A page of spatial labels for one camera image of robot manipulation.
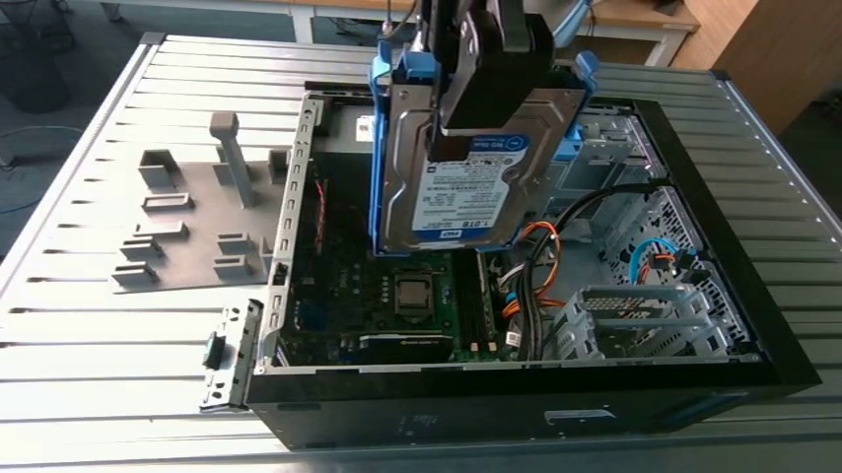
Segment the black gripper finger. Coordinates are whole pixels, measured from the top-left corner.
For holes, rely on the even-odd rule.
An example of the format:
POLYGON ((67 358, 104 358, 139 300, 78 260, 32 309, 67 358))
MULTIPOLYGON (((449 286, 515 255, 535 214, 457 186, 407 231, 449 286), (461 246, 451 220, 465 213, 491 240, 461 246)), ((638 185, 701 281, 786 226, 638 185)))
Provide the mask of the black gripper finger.
POLYGON ((433 103, 442 118, 455 116, 458 104, 453 80, 458 66, 461 41, 458 7, 459 2, 454 0, 421 1, 422 49, 431 54, 437 63, 433 79, 433 103))
POLYGON ((458 1, 459 58, 453 75, 458 95, 453 118, 433 105, 427 157, 433 161, 467 158, 467 130, 503 127, 551 69, 553 34, 521 1, 458 1))

